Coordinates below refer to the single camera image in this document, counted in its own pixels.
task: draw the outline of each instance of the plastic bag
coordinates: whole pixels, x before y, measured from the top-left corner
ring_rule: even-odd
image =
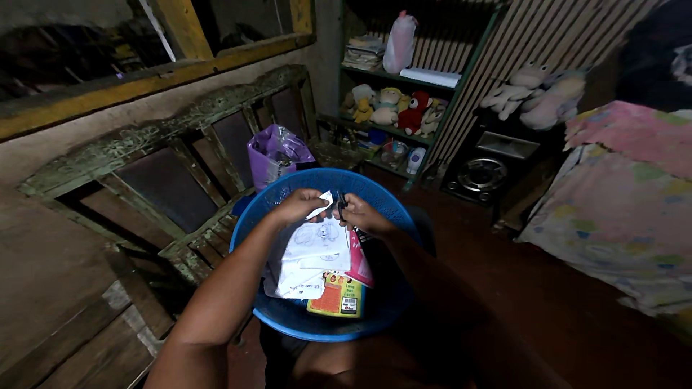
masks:
[[[279,177],[297,170],[296,163],[314,162],[305,143],[280,125],[270,125],[248,142],[250,169],[256,191],[261,191]]]
[[[382,61],[385,70],[391,74],[399,74],[401,69],[407,68],[413,61],[413,33],[416,31],[416,19],[407,15],[406,11],[399,12],[399,17],[394,21],[392,31],[387,40],[387,49]]]

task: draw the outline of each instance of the speaker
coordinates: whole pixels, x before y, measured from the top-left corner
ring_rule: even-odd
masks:
[[[515,112],[506,121],[490,109],[477,119],[442,179],[441,190],[484,206],[494,204],[531,167],[565,145],[565,126],[536,131]]]

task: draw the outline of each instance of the red stuffed toy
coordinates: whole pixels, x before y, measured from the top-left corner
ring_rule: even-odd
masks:
[[[432,103],[433,99],[428,93],[423,91],[414,92],[411,95],[411,101],[408,103],[408,109],[399,112],[399,121],[394,125],[398,128],[403,128],[406,131],[406,135],[420,134],[423,112]]]

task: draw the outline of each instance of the scissors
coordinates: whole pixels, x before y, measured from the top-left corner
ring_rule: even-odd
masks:
[[[343,210],[348,206],[348,201],[346,201],[346,197],[344,197],[344,194],[336,191],[336,209],[339,211],[339,219],[341,221],[346,221],[343,216]]]

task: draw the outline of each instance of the person's left hand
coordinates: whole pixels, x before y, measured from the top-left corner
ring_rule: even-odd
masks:
[[[296,189],[284,201],[271,211],[282,227],[288,226],[296,221],[303,220],[310,212],[317,208],[327,206],[329,202],[320,199],[322,193],[317,189]],[[316,221],[318,217],[327,216],[327,211],[322,211],[318,216],[308,220]]]

